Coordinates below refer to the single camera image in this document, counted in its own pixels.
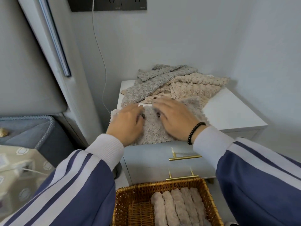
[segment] floor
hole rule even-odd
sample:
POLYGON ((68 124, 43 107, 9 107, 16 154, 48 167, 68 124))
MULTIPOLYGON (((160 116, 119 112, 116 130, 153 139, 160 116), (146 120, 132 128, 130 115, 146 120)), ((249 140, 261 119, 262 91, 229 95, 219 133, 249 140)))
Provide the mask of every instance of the floor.
MULTIPOLYGON (((126 179, 126 175, 122 171, 119 178, 115 180, 116 190, 121 187, 129 186, 129 183, 126 179)), ((214 184, 207 184, 210 190, 210 193, 214 199, 215 205, 219 211, 219 214, 224 222, 234 221, 236 222, 234 216, 232 215, 230 209, 227 206, 227 203, 222 195, 219 183, 217 179, 214 179, 214 184)))

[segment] white cuff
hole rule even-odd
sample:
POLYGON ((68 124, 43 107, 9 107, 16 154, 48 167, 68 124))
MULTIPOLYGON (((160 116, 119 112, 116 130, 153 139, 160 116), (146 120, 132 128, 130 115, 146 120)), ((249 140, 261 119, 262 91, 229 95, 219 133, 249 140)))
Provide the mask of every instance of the white cuff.
POLYGON ((122 143, 116 137, 101 134, 88 146, 86 152, 92 153, 105 161, 112 171, 123 156, 123 148, 122 143))
POLYGON ((216 127, 205 128, 196 138, 193 150, 203 156, 215 169, 234 139, 219 131, 216 127))

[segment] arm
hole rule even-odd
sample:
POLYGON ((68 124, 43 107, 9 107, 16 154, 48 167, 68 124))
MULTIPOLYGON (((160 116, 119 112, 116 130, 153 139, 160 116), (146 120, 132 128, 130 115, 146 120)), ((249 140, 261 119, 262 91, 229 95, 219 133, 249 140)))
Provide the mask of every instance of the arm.
POLYGON ((142 132, 143 107, 129 105, 85 151, 76 150, 43 182, 33 198, 0 225, 109 225, 115 206, 111 171, 123 148, 142 132))
MULTIPOLYGON (((186 141, 199 122, 181 103, 166 98, 154 105, 169 134, 186 141)), ((216 169, 222 193, 244 225, 300 225, 301 164, 244 138, 200 126, 194 151, 216 169)))

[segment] mattress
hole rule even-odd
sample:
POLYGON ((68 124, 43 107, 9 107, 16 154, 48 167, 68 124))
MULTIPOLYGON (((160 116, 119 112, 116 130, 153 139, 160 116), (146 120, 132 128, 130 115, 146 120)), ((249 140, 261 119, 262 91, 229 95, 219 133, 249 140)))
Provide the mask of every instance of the mattress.
POLYGON ((51 116, 0 118, 0 127, 9 134, 0 145, 37 149, 54 167, 75 150, 68 136, 51 116))

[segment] hand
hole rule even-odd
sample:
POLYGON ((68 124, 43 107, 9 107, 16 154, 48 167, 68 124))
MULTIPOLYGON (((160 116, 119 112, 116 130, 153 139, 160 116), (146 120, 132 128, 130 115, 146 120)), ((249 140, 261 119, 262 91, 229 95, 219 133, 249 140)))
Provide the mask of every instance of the hand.
MULTIPOLYGON (((199 120, 187 109, 187 107, 175 100, 162 97, 153 104, 160 111, 160 120, 165 130, 178 140, 186 141, 192 129, 199 120)), ((207 126, 201 125, 193 134, 191 142, 194 143, 198 134, 207 126)))
POLYGON ((107 134, 120 140, 124 147, 132 144, 143 132, 143 105, 130 104, 124 107, 111 121, 107 134))

